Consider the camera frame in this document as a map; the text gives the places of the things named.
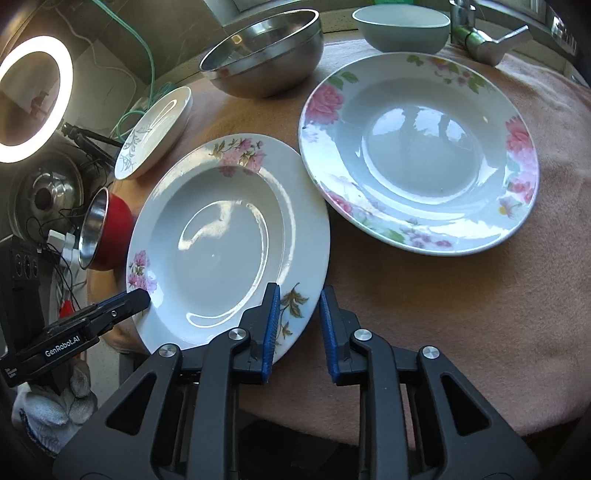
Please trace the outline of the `left white gloved hand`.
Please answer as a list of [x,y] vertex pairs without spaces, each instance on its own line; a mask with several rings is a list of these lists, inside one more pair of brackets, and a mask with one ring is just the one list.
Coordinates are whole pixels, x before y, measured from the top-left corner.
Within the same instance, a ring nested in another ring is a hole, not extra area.
[[58,393],[49,387],[20,385],[12,406],[12,425],[52,458],[97,411],[87,363],[73,359],[67,372],[65,387]]

